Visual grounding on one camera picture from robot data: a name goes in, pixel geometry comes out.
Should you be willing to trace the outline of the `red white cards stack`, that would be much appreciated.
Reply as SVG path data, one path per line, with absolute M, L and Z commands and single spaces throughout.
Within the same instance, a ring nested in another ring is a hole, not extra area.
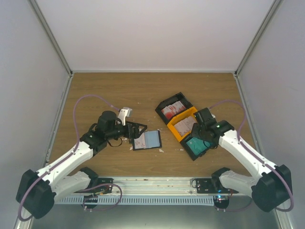
M 177 101 L 163 108 L 161 112 L 168 120 L 170 120 L 173 116 L 184 111 L 185 109 L 186 107 L 183 105 L 183 103 L 181 101 Z

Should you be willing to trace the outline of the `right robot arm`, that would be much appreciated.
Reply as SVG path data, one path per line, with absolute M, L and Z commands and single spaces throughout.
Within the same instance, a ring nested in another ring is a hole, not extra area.
M 279 209 L 287 200 L 291 211 L 294 207 L 291 171 L 285 166 L 278 166 L 266 159 L 244 141 L 240 133 L 227 121 L 218 122 L 208 108 L 194 113 L 196 119 L 191 136 L 209 143 L 209 148 L 221 148 L 228 151 L 250 173 L 244 176 L 223 167 L 211 177 L 211 188 L 216 193 L 226 189 L 235 190 L 252 198 L 264 212 Z

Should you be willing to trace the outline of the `white red VIP card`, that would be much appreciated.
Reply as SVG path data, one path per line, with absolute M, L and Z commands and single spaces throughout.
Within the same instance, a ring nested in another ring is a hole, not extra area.
M 145 134 L 142 134 L 139 138 L 134 139 L 134 149 L 144 149 L 146 148 Z

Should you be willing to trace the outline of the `black leather card holder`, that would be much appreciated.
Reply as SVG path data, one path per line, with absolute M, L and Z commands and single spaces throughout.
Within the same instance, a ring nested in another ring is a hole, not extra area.
M 147 131 L 143 134 L 145 134 L 146 148 L 138 150 L 162 148 L 161 133 L 159 130 Z M 132 149 L 133 151 L 138 151 L 134 149 L 134 142 L 132 143 Z

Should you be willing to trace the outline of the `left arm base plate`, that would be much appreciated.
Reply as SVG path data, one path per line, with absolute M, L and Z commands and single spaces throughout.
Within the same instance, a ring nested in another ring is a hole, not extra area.
M 104 184 L 104 186 L 96 187 L 95 189 L 92 189 L 90 191 L 83 191 L 81 189 L 80 191 L 77 191 L 77 193 L 93 193 L 97 195 L 108 194 L 112 192 L 112 187 L 110 185 L 112 183 L 113 183 L 113 178 L 104 178 L 104 177 L 95 178 L 92 181 L 90 181 L 86 189 L 96 187 L 101 184 Z

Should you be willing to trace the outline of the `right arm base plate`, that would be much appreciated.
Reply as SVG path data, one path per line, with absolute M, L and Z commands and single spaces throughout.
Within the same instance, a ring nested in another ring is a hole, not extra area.
M 198 194 L 213 194 L 222 192 L 221 185 L 217 179 L 196 178 L 194 181 Z

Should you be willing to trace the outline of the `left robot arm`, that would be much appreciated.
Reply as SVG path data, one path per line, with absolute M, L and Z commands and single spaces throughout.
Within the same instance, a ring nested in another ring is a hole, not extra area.
M 116 114 L 104 111 L 98 121 L 92 124 L 89 131 L 78 138 L 77 143 L 64 155 L 51 164 L 37 170 L 27 170 L 21 177 L 16 200 L 19 203 L 18 218 L 26 209 L 32 217 L 40 219 L 45 216 L 54 204 L 78 191 L 92 193 L 98 188 L 98 175 L 89 168 L 83 168 L 70 176 L 76 167 L 93 158 L 102 151 L 110 140 L 126 137 L 132 142 L 144 133 L 141 124 L 129 122 L 132 109 L 124 107 Z

